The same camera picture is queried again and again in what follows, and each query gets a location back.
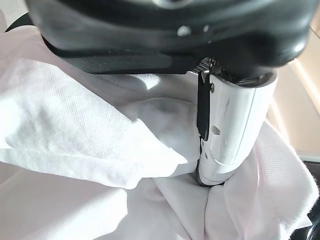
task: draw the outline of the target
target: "textured black surface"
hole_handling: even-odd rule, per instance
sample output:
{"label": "textured black surface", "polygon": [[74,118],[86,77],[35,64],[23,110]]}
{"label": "textured black surface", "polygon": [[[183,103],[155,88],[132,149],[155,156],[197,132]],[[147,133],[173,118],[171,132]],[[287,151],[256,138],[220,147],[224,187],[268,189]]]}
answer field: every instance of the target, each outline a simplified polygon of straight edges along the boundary
{"label": "textured black surface", "polygon": [[[194,0],[163,9],[151,0],[26,0],[51,50],[89,73],[177,73],[214,57],[253,78],[306,45],[317,0]],[[178,36],[181,26],[190,34]]]}

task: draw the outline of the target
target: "white cylindrical component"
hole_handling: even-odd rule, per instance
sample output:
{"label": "white cylindrical component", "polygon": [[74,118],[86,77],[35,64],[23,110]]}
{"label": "white cylindrical component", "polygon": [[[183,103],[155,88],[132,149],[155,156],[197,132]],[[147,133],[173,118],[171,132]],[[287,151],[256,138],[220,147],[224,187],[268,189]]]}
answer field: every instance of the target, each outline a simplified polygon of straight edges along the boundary
{"label": "white cylindrical component", "polygon": [[251,152],[266,118],[277,83],[271,74],[265,84],[242,87],[214,75],[210,93],[209,137],[201,140],[199,178],[205,185],[229,179]]}

